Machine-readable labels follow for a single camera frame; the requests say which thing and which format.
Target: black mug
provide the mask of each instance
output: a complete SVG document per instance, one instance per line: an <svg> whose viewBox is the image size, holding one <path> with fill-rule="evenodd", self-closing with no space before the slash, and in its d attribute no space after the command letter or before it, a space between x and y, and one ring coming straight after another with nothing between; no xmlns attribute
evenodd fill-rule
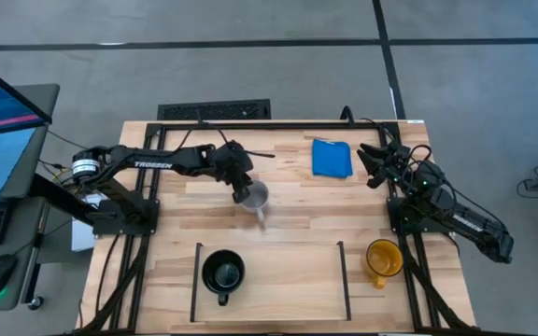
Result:
<svg viewBox="0 0 538 336"><path fill-rule="evenodd" d="M213 293L219 294L219 305L228 304L230 293L237 290L244 280L244 261L235 252L213 252L203 264L203 283Z"/></svg>

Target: yellow mug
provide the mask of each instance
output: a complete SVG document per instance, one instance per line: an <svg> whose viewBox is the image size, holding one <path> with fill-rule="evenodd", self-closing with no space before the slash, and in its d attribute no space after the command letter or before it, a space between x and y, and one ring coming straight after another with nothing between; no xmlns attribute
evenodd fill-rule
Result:
<svg viewBox="0 0 538 336"><path fill-rule="evenodd" d="M362 269L377 289L382 289L386 278L397 274L403 264L400 247L387 239L372 242L361 258Z"/></svg>

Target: concrete floor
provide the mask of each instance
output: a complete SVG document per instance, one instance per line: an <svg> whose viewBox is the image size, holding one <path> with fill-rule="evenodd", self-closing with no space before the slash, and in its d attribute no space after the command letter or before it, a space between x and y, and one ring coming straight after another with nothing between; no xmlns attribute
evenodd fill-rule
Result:
<svg viewBox="0 0 538 336"><path fill-rule="evenodd" d="M392 38L538 37L538 1L382 0ZM0 0L0 44L377 37L368 0ZM392 48L409 119L425 119L449 180L504 219L511 265L460 240L483 329L538 334L538 200L516 183L538 164L538 45ZM380 47L0 51L12 84L62 87L52 130L84 145L117 143L156 105L270 98L274 119L393 117ZM43 159L76 149L48 139ZM74 326L88 258L46 266L37 312L0 313L0 335Z"/></svg>

